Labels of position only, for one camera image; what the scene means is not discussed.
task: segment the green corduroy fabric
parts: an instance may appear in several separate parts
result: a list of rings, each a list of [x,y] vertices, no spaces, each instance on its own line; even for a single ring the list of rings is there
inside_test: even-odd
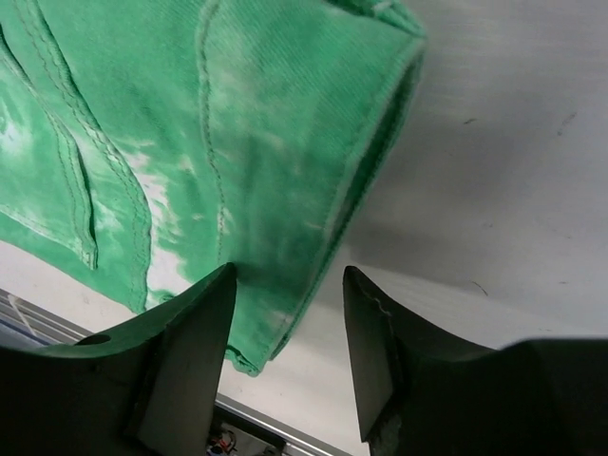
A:
[[[0,238],[136,313],[227,261],[284,346],[400,131],[425,35],[373,0],[0,0]]]

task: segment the stitched seam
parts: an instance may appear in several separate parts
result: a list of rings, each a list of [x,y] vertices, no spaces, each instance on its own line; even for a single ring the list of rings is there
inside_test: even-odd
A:
[[[28,10],[29,13],[32,14],[31,8],[29,7],[29,3],[28,3]],[[74,118],[76,119],[76,121],[79,123],[79,125],[83,128],[83,130],[85,131],[85,133],[87,134],[87,136],[93,141],[94,145],[98,148],[98,149],[105,149],[107,151],[107,153],[111,156],[108,157],[106,154],[104,155],[104,158],[106,160],[106,162],[108,163],[108,165],[110,166],[110,168],[116,173],[116,175],[118,176],[126,194],[128,195],[129,199],[131,200],[131,203],[133,204],[134,207],[134,211],[135,211],[135,217],[133,218],[133,222],[132,222],[132,234],[133,234],[133,245],[137,246],[136,247],[136,259],[138,260],[138,262],[140,263],[140,266],[143,266],[145,261],[144,261],[144,253],[143,253],[143,243],[142,242],[138,242],[138,221],[139,218],[141,216],[141,211],[138,205],[138,201],[137,201],[137,195],[133,195],[133,188],[132,186],[129,184],[129,182],[126,180],[126,175],[128,174],[128,171],[125,170],[124,167],[124,163],[120,158],[120,155],[118,153],[118,150],[115,149],[115,147],[113,145],[110,145],[106,142],[104,142],[103,139],[101,139],[100,137],[100,133],[97,131],[97,128],[93,128],[91,127],[88,122],[86,120],[83,120],[83,118],[86,118],[86,114],[84,113],[84,111],[82,110],[82,107],[79,105],[78,100],[76,99],[76,97],[71,93],[69,87],[67,87],[67,84],[65,81],[62,80],[61,78],[61,67],[60,64],[55,60],[56,57],[53,54],[52,51],[50,51],[50,46],[52,46],[52,44],[45,38],[44,33],[38,28],[38,26],[35,25],[35,23],[32,22],[32,27],[34,29],[36,29],[36,31],[38,32],[39,37],[41,38],[41,41],[43,43],[45,43],[46,47],[47,47],[47,53],[50,56],[50,60],[53,63],[53,65],[55,66],[55,69],[59,72],[59,76],[60,76],[60,84],[63,87],[64,90],[62,90],[61,88],[58,87],[57,83],[55,82],[55,80],[50,76],[50,74],[48,73],[48,69],[47,69],[47,75],[50,78],[50,80],[53,82],[53,84],[55,85],[55,88],[57,88],[57,90],[61,93],[62,98],[64,99],[64,101],[66,102],[67,106],[69,107],[69,109],[71,110]],[[119,168],[117,169],[117,167],[115,166],[115,162],[118,162]],[[130,283],[129,283],[129,295],[133,296],[133,294],[135,293],[135,275],[131,275],[130,277]],[[142,296],[138,296],[138,302],[140,300],[142,300]]]
[[[31,229],[36,229],[36,228],[40,228],[43,229],[45,231],[56,231],[53,230],[52,228],[46,226],[43,223],[40,223],[37,220],[33,220],[31,218],[29,218],[28,216],[24,216],[23,214],[19,214],[14,212],[14,209],[11,207],[8,207],[6,204],[0,204],[0,212],[2,212],[2,214],[4,214],[5,216],[7,216],[10,219],[13,219],[15,221],[17,221],[18,223],[21,223],[22,225],[26,225],[28,228]],[[74,249],[75,247],[77,247],[77,244],[73,244],[71,242],[64,242],[61,241],[58,237],[51,235],[43,235],[45,238],[48,238],[54,242],[58,242],[62,245],[65,245],[66,247],[68,247],[69,249]]]
[[[224,234],[225,223],[226,223],[226,217],[225,217],[226,198],[224,195],[223,185],[221,182],[221,175],[219,173],[219,169],[218,169],[218,166],[216,163],[217,154],[213,148],[213,143],[211,140],[211,128],[209,126],[210,117],[211,117],[210,106],[209,106],[209,99],[211,97],[211,81],[210,81],[210,75],[209,75],[207,54],[205,52],[205,47],[207,44],[207,39],[209,37],[209,29],[211,26],[211,22],[214,19],[214,17],[216,16],[218,11],[219,11],[219,1],[217,1],[216,4],[212,7],[211,11],[209,12],[209,14],[207,16],[205,16],[203,23],[200,25],[201,33],[202,33],[202,35],[200,37],[200,72],[204,79],[204,81],[200,81],[200,104],[201,104],[201,111],[202,111],[202,123],[201,123],[202,137],[203,137],[204,142],[207,145],[207,148],[209,149],[208,154],[207,154],[207,162],[209,163],[209,166],[211,167],[211,169],[213,170],[213,173],[215,175],[216,187],[218,189],[218,196],[219,196],[218,257],[217,257],[217,262],[219,264],[221,261],[221,254],[222,254],[222,248],[223,248],[223,245],[222,245],[223,244],[223,234]]]
[[[399,49],[397,50],[397,52],[395,52],[395,55],[400,55],[404,49],[408,48],[409,46],[411,46],[411,42],[409,40],[407,40],[402,46],[399,47]],[[356,144],[359,142],[359,140],[361,139],[361,134],[363,133],[363,127],[365,126],[365,124],[369,121],[370,116],[371,116],[371,112],[373,110],[373,107],[376,105],[378,99],[380,98],[380,89],[382,88],[382,85],[386,83],[386,78],[389,76],[390,72],[394,69],[394,60],[393,59],[389,59],[389,63],[387,64],[387,67],[384,68],[384,70],[381,73],[381,76],[379,78],[380,80],[380,84],[378,85],[378,87],[376,88],[376,90],[373,92],[374,96],[371,97],[370,102],[368,104],[368,106],[366,107],[366,115],[362,118],[361,122],[359,123],[359,125],[357,126],[357,128],[354,130],[353,134],[352,134],[352,138],[349,141],[346,150],[352,151],[352,149],[356,146]],[[334,204],[337,201],[343,200],[344,199],[344,192],[348,191],[348,185],[345,185],[345,183],[348,183],[347,181],[337,181],[336,182],[336,189],[340,190],[340,198],[336,198],[332,204],[330,204],[330,207],[325,215],[325,222],[323,223],[323,231],[325,231],[328,227],[328,225],[330,224],[330,214],[332,213],[332,209]],[[329,242],[331,242],[331,239],[328,239],[326,242],[323,243],[323,245],[321,246],[321,248],[319,248],[319,250],[315,253],[314,255],[314,261],[313,261],[313,265],[317,265],[322,258],[320,258],[319,256],[325,251],[326,246],[329,245]],[[298,318],[300,317],[301,313],[302,313],[302,307],[303,307],[303,302],[306,302],[309,297],[310,294],[312,292],[312,287],[314,287],[315,284],[315,278],[316,273],[313,271],[308,279],[309,281],[309,286],[307,287],[307,292],[304,294],[303,298],[298,300],[298,304],[295,306],[296,309],[296,313],[294,315],[294,318],[291,320],[291,322],[289,322],[289,324],[291,325],[292,323],[296,322],[298,320]],[[279,330],[278,333],[283,333],[286,329],[286,327],[288,326],[288,317],[285,316],[283,318],[283,322],[281,323],[281,325],[279,326]],[[281,338],[279,339],[279,344],[281,342],[281,340],[283,339],[285,335],[281,335]],[[274,344],[269,344],[269,346],[267,347],[266,351],[264,351],[264,354],[262,355],[262,358],[266,358],[268,356],[269,353],[273,352],[276,348],[274,347]]]
[[[35,40],[33,39],[33,36],[31,35],[31,33],[29,31],[29,28],[26,26],[26,23],[24,21],[24,17],[22,15],[21,10],[17,6],[15,0],[12,0],[12,3],[15,6],[15,9],[17,10],[17,13],[19,14],[19,20],[21,21],[21,24],[23,24],[24,30],[28,34],[30,41],[34,44]],[[47,63],[42,58],[42,55],[40,53],[40,49],[35,44],[34,44],[34,47],[36,48],[36,53],[38,54],[38,56],[40,57],[40,60],[43,63],[43,67],[45,69],[45,72],[47,73],[48,77],[50,78],[50,74],[48,73]],[[69,160],[70,160],[69,166],[71,168],[72,174],[75,174],[76,170],[74,169],[73,162],[71,161],[71,154],[70,154],[70,151],[69,151],[69,143],[67,141],[67,137],[65,136],[65,134],[63,132],[61,132],[61,133],[59,132],[59,130],[57,129],[58,125],[55,122],[55,120],[53,119],[51,113],[48,112],[44,107],[42,107],[42,108],[45,111],[45,113],[47,114],[48,121],[50,122],[51,128],[52,128],[53,133],[55,135],[55,139],[57,140],[57,146],[60,148],[60,150],[61,150],[60,136],[61,136],[61,139],[63,139],[63,141],[65,143],[66,148],[67,148],[67,154],[69,155]],[[69,193],[69,198],[70,198],[70,201],[71,201],[71,205],[70,205],[70,208],[69,208],[70,219],[71,219],[71,222],[74,225],[74,228],[76,229],[76,232],[79,234],[79,243],[78,243],[79,247],[76,250],[77,250],[77,253],[79,254],[80,257],[84,257],[86,259],[86,262],[89,263],[87,265],[90,267],[91,266],[90,265],[90,254],[83,252],[83,241],[82,241],[82,239],[83,239],[84,236],[83,236],[81,227],[79,227],[79,224],[76,221],[76,206],[77,206],[77,204],[76,204],[76,197],[74,196],[74,191],[72,189],[72,186],[70,184],[69,178],[67,176],[66,163],[64,161],[63,155],[64,154],[62,154],[61,152],[59,153],[59,162],[61,164],[62,174],[64,175],[64,178],[66,180],[66,187],[67,187],[67,191]],[[84,223],[81,226],[82,227],[86,226],[86,220],[84,220]]]

